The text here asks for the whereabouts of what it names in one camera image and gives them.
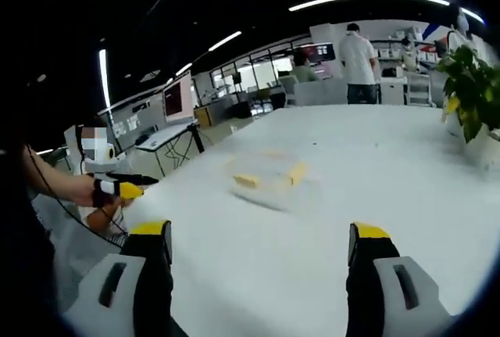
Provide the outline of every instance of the floor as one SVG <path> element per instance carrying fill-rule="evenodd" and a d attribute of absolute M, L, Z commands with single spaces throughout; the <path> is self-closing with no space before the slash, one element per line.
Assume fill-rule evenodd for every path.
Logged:
<path fill-rule="evenodd" d="M 202 139 L 203 145 L 205 148 L 210 147 L 211 145 L 215 145 L 218 142 L 221 142 L 228 136 L 232 135 L 234 132 L 242 129 L 243 127 L 251 124 L 254 120 L 259 119 L 259 116 L 246 118 L 243 120 L 234 118 L 222 122 L 215 127 L 202 128 L 199 130 L 200 137 Z M 191 143 L 191 147 L 189 146 L 191 136 L 189 134 L 183 134 L 180 136 L 178 142 L 174 146 L 175 152 L 172 150 L 171 145 L 165 145 L 158 152 L 158 158 L 160 163 L 162 164 L 163 171 L 165 175 L 168 177 L 168 174 L 171 174 L 173 171 L 182 167 L 189 159 L 198 155 L 198 150 L 196 149 L 196 145 L 194 142 Z M 136 174 L 148 175 L 150 177 L 154 177 L 156 179 L 161 179 L 163 177 L 162 171 L 159 168 L 158 162 L 155 158 L 155 153 L 138 151 L 136 149 L 132 149 L 127 152 L 127 158 Z M 64 160 L 59 161 L 56 165 L 56 168 L 63 170 L 65 172 L 68 171 L 68 167 Z"/>

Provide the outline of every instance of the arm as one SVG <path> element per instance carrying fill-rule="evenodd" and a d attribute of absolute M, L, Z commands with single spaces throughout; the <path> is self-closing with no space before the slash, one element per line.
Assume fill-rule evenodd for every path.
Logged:
<path fill-rule="evenodd" d="M 377 65 L 377 51 L 373 47 L 372 43 L 366 40 L 366 43 L 368 45 L 368 60 L 370 61 L 370 66 L 372 66 L 372 70 L 375 69 L 375 66 Z"/>
<path fill-rule="evenodd" d="M 309 76 L 308 76 L 309 81 L 318 81 L 319 80 L 318 76 L 316 75 L 316 73 L 314 72 L 313 69 L 309 68 L 308 74 L 309 74 Z"/>
<path fill-rule="evenodd" d="M 459 37 L 452 30 L 448 32 L 448 52 L 454 52 L 460 46 Z"/>
<path fill-rule="evenodd" d="M 338 59 L 341 61 L 342 66 L 345 67 L 344 41 L 342 41 L 338 46 Z"/>
<path fill-rule="evenodd" d="M 90 229 L 100 233 L 104 233 L 111 220 L 114 218 L 118 207 L 122 204 L 120 198 L 116 198 L 114 203 L 103 206 L 102 208 L 96 208 L 94 212 L 87 216 L 87 224 Z"/>
<path fill-rule="evenodd" d="M 29 185 L 42 194 L 53 197 L 52 190 L 60 199 L 79 206 L 92 206 L 94 178 L 56 170 L 27 146 L 23 150 L 23 166 Z"/>

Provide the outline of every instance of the monitor screen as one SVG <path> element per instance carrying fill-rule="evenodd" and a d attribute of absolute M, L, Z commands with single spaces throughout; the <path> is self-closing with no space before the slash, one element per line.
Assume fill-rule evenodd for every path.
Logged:
<path fill-rule="evenodd" d="M 165 114 L 167 116 L 182 112 L 180 83 L 176 83 L 172 87 L 169 87 L 165 91 L 163 91 L 163 98 L 165 102 Z"/>
<path fill-rule="evenodd" d="M 333 61 L 335 59 L 334 46 L 330 42 L 324 44 L 312 44 L 302 47 L 311 63 Z"/>
<path fill-rule="evenodd" d="M 240 83 L 241 83 L 241 73 L 234 73 L 233 84 L 240 84 Z"/>

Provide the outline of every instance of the desk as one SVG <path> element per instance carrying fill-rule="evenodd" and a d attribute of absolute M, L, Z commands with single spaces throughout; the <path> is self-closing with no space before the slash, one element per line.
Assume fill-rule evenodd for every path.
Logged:
<path fill-rule="evenodd" d="M 155 153 L 156 161 L 158 161 L 159 169 L 162 171 L 163 177 L 165 177 L 165 172 L 163 171 L 162 164 L 159 162 L 158 150 L 164 145 L 170 143 L 175 138 L 180 137 L 183 133 L 190 131 L 195 140 L 196 148 L 200 153 L 205 151 L 203 147 L 202 140 L 198 133 L 198 121 L 187 122 L 182 124 L 171 124 L 164 129 L 152 134 L 145 142 L 140 145 L 136 145 L 136 149 L 141 151 L 153 152 Z"/>
<path fill-rule="evenodd" d="M 452 314 L 493 264 L 499 183 L 485 181 L 440 123 L 439 109 L 279 109 L 162 179 L 124 213 L 127 227 L 168 218 L 172 315 L 190 337 L 343 336 L 349 224 L 381 226 L 439 285 Z M 295 153 L 323 198 L 300 216 L 227 192 L 223 165 L 254 150 Z"/>

